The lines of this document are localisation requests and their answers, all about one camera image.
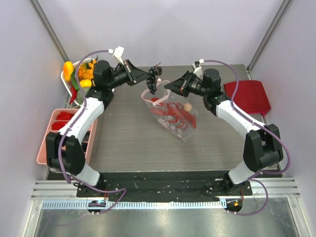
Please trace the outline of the red toy chili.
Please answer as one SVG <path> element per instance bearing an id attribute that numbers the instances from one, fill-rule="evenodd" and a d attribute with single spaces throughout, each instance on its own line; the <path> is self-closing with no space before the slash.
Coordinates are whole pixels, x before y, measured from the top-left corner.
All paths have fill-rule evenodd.
<path id="1" fill-rule="evenodd" d="M 70 91 L 71 91 L 71 98 L 69 101 L 69 105 L 71 105 L 75 101 L 77 97 L 77 92 L 78 92 L 73 86 L 71 86 Z"/>

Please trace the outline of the red folded cloth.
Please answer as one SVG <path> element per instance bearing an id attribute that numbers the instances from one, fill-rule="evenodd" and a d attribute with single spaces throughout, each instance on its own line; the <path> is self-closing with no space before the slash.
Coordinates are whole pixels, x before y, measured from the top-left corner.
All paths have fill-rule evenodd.
<path id="1" fill-rule="evenodd" d="M 264 117 L 271 110 L 264 87 L 257 80 L 239 81 L 233 101 L 248 114 L 260 114 Z"/>

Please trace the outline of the yellow toy lemon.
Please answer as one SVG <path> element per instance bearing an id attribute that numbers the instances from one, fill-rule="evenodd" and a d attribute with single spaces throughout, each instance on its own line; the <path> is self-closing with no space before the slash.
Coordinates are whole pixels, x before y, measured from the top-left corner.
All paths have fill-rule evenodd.
<path id="1" fill-rule="evenodd" d="M 92 81 L 90 79 L 83 79 L 79 82 L 81 88 L 91 88 Z"/>

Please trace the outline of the black toy grapes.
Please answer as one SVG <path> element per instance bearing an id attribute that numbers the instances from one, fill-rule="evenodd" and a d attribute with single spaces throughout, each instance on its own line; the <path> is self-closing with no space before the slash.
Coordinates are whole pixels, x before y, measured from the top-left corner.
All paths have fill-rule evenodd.
<path id="1" fill-rule="evenodd" d="M 159 76 L 162 74 L 162 67 L 160 66 L 160 63 L 150 67 L 149 74 L 151 75 L 151 77 L 146 80 L 146 84 L 150 93 L 152 95 L 155 95 L 157 91 L 158 79 Z"/>

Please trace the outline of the yellow orange toy pepper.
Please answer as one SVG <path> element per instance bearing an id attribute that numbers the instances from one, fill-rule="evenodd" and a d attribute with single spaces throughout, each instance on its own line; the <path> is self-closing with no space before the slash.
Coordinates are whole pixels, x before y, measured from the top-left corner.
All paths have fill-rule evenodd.
<path id="1" fill-rule="evenodd" d="M 74 66 L 71 61 L 67 61 L 64 63 L 63 66 L 63 75 L 64 75 L 64 80 L 65 81 L 70 81 L 71 80 L 71 75 L 74 71 Z"/>

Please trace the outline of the red felt pieces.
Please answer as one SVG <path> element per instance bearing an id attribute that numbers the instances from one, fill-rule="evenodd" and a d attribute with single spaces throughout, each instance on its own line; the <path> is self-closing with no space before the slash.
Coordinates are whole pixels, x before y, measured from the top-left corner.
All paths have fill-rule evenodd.
<path id="1" fill-rule="evenodd" d="M 65 126 L 74 116 L 74 113 L 71 112 L 60 112 L 55 119 L 55 122 L 51 125 L 52 130 L 59 130 Z"/>

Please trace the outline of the white plastic basket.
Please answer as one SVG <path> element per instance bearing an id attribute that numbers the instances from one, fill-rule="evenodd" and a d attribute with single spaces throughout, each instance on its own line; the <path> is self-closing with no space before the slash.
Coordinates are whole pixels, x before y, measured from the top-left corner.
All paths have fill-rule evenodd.
<path id="1" fill-rule="evenodd" d="M 88 62 L 88 61 L 90 61 L 90 60 L 92 60 L 92 59 L 94 59 L 94 58 L 87 58 L 87 59 L 84 59 L 82 63 Z M 77 65 L 79 64 L 79 61 L 77 61 L 77 62 L 75 62 L 75 63 L 72 63 L 72 64 L 73 64 L 73 66 L 74 66 L 74 70 L 76 71 L 76 68 L 77 68 Z M 62 80 L 62 82 L 63 82 L 65 88 L 67 89 L 67 91 L 68 91 L 70 97 L 71 97 L 71 91 L 70 91 L 70 88 L 71 88 L 71 86 L 72 86 L 72 85 L 71 85 L 71 80 L 70 80 L 70 81 L 65 81 L 65 80 L 64 80 L 63 71 L 61 72 L 61 80 Z M 91 79 L 91 81 L 92 81 L 92 87 L 93 87 L 93 86 L 95 85 L 94 79 Z M 79 83 L 78 83 L 78 86 L 79 86 L 79 89 L 80 89 L 81 92 L 82 92 L 82 95 L 84 95 L 83 89 L 81 88 L 81 86 L 80 86 Z M 75 108 L 77 108 L 77 107 L 80 106 L 76 101 L 74 101 L 73 103 L 76 104 Z"/>

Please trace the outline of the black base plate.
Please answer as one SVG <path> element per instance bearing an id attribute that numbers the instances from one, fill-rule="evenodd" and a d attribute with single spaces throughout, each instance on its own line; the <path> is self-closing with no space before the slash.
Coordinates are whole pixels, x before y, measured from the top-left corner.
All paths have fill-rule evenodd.
<path id="1" fill-rule="evenodd" d="M 251 196 L 250 182 L 230 190 L 225 171 L 104 172 L 103 190 L 126 189 L 123 202 L 206 202 L 220 196 Z"/>

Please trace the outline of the green toy pumpkin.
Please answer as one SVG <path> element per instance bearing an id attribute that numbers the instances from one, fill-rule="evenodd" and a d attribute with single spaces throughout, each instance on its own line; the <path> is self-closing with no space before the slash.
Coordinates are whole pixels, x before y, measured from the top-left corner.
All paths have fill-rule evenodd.
<path id="1" fill-rule="evenodd" d="M 84 95 L 82 95 L 82 92 L 81 92 L 81 90 L 79 89 L 79 90 L 77 91 L 77 96 L 76 96 L 76 99 L 75 99 L 75 101 L 76 101 L 79 105 L 81 105 L 81 104 L 84 102 L 84 98 L 85 98 L 86 94 L 88 93 L 88 91 L 90 90 L 89 87 L 83 87 L 82 89 L 83 89 Z"/>

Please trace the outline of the beige toy garlic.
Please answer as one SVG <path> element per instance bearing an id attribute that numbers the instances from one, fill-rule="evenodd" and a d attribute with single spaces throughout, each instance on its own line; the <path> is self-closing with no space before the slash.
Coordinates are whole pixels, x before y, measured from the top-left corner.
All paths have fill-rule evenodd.
<path id="1" fill-rule="evenodd" d="M 186 103 L 183 105 L 183 110 L 190 112 L 192 110 L 192 105 L 190 103 Z"/>

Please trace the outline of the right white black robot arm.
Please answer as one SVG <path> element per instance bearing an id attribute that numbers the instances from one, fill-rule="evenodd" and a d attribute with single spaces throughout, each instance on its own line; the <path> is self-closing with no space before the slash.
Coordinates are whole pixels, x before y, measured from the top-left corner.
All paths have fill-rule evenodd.
<path id="1" fill-rule="evenodd" d="M 283 160 L 278 127 L 274 124 L 265 125 L 234 105 L 221 89 L 218 70 L 206 69 L 202 79 L 187 71 L 179 79 L 166 84 L 165 88 L 183 97 L 191 93 L 203 97 L 205 108 L 226 121 L 245 139 L 243 160 L 224 174 L 225 193 L 236 194 L 249 178 Z"/>

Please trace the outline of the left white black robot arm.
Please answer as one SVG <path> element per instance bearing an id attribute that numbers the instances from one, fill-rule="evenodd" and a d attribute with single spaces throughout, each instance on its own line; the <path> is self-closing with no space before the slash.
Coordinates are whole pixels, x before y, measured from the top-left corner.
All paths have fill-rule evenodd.
<path id="1" fill-rule="evenodd" d="M 48 167 L 59 170 L 67 177 L 73 176 L 88 186 L 94 197 L 105 191 L 104 178 L 91 168 L 81 146 L 82 140 L 93 122 L 109 106 L 113 89 L 123 84 L 133 86 L 150 80 L 153 73 L 136 68 L 129 60 L 111 67 L 106 60 L 93 66 L 92 87 L 85 95 L 85 101 L 71 120 L 58 132 L 49 132 L 45 138 L 46 162 Z"/>

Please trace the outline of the clear zip top bag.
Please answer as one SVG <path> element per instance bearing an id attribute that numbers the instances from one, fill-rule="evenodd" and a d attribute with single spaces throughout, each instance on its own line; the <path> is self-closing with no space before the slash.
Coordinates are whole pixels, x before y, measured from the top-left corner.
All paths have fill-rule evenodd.
<path id="1" fill-rule="evenodd" d="M 145 89 L 141 99 L 160 125 L 188 142 L 197 128 L 198 111 L 185 98 L 164 88 L 168 83 L 170 81 L 158 79 L 154 84 L 155 94 Z"/>

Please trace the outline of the green toy chili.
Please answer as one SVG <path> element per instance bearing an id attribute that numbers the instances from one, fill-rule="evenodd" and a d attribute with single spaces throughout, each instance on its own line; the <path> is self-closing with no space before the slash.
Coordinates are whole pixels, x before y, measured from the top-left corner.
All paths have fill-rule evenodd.
<path id="1" fill-rule="evenodd" d="M 77 80 L 75 78 L 75 74 L 76 74 L 76 71 L 73 70 L 73 72 L 71 73 L 71 85 L 76 91 L 78 91 L 79 86 L 78 86 Z"/>

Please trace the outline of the red plastic lobster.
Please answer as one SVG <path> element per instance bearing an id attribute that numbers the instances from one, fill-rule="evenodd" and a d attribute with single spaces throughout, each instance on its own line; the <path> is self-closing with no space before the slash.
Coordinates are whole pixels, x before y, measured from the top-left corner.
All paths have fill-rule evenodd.
<path id="1" fill-rule="evenodd" d="M 197 117 L 183 110 L 183 104 L 179 102 L 167 102 L 164 100 L 150 108 L 150 111 L 154 115 L 165 117 L 170 124 L 177 124 L 175 128 L 186 130 L 188 125 L 191 125 L 194 129 L 197 127 Z"/>

